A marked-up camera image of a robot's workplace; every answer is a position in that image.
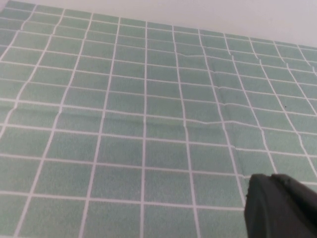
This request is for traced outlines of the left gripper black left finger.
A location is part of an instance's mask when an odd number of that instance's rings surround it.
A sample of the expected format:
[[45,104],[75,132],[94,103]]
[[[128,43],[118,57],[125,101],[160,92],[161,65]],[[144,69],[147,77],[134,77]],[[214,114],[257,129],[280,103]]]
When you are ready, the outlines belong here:
[[251,176],[244,217],[249,238],[297,237],[296,214],[285,194],[268,176]]

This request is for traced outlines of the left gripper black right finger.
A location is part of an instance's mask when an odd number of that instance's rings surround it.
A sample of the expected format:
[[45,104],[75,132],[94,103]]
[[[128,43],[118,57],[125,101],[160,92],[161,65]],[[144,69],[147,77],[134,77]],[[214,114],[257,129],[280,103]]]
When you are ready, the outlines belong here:
[[271,178],[286,192],[298,219],[317,237],[317,193],[286,174],[274,174]]

